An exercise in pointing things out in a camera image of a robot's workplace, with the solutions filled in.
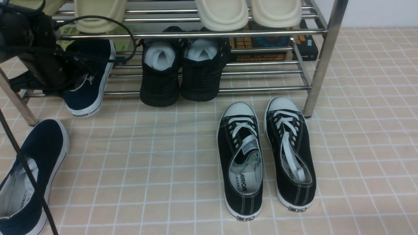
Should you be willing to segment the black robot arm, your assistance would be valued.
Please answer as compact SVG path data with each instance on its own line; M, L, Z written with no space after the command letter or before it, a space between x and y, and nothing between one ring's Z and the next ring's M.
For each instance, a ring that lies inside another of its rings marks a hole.
M9 80L12 91L41 90L61 95L79 88L91 73L57 44L58 24L52 19L64 0L2 0L1 62L17 57L27 72Z

